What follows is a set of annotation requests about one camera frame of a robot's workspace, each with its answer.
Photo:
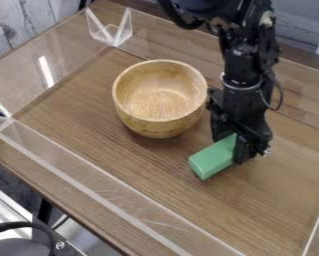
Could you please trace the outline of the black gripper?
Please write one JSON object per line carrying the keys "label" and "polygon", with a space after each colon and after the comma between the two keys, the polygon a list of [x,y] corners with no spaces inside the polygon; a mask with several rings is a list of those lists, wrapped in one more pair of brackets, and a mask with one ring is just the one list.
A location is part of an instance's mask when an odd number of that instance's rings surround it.
{"label": "black gripper", "polygon": [[222,75],[223,91],[210,90],[209,110],[213,140],[237,135],[233,160],[242,165],[270,148],[273,131],[266,112],[273,95],[273,83],[259,77],[250,83],[237,83]]}

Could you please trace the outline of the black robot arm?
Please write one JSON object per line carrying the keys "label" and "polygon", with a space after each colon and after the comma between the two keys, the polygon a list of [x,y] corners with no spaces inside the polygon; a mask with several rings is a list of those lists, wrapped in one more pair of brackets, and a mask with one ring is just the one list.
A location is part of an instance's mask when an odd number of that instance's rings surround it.
{"label": "black robot arm", "polygon": [[266,112],[278,110],[273,92],[282,89],[274,66],[279,62],[271,0],[158,0],[175,25],[205,27],[219,39],[225,61],[223,90],[209,91],[213,139],[235,136],[231,158],[245,163],[270,148],[273,132]]}

